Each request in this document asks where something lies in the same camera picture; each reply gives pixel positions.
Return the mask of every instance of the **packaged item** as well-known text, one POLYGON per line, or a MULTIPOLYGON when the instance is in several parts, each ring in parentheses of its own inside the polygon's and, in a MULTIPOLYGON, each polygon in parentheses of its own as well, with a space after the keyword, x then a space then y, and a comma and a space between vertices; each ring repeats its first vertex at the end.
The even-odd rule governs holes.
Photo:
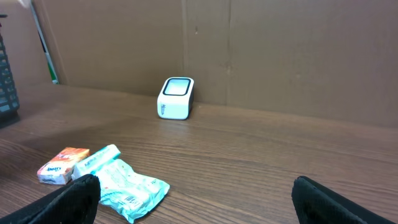
POLYGON ((120 151, 114 144, 106 146, 92 156, 76 164, 72 179, 76 180, 79 177, 99 170, 103 165, 117 159, 119 155, 120 151))
POLYGON ((41 183, 66 184, 76 163, 90 155, 89 149, 67 147, 37 171, 41 183))
POLYGON ((101 200, 120 215, 134 220, 151 211, 167 194, 170 185, 162 180, 137 174, 120 159, 95 172, 101 183, 101 200))

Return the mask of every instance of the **orange soap box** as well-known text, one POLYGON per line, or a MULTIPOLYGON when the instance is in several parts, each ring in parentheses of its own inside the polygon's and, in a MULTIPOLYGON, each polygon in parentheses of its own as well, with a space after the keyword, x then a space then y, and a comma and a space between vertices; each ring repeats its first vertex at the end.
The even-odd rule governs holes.
POLYGON ((72 177, 75 164, 90 155, 89 149, 67 147, 37 171, 41 183, 66 184, 72 177))

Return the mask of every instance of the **small white electronic device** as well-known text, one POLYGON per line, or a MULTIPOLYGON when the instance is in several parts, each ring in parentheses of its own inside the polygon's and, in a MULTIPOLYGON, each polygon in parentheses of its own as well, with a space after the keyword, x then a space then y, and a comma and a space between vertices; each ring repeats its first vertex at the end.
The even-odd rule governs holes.
POLYGON ((193 103, 193 79, 166 80, 157 98, 157 114, 164 119, 187 119, 193 103))

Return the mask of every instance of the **black plastic basket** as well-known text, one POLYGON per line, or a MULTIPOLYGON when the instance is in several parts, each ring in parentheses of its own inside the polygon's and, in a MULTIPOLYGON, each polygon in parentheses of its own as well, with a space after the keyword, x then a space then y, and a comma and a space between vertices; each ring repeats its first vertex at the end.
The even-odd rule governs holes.
POLYGON ((0 122, 15 117, 18 109, 19 100, 17 90, 14 79, 12 78, 6 48, 0 33, 0 122))

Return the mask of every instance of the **light blue wrapper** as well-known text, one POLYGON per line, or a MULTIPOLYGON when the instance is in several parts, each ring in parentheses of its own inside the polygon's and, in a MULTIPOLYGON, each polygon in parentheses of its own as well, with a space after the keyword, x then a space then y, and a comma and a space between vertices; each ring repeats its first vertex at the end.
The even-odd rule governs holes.
POLYGON ((115 209, 129 223, 151 211, 170 188, 162 180, 135 173, 120 159, 103 166, 95 175, 101 183, 99 202, 115 209))

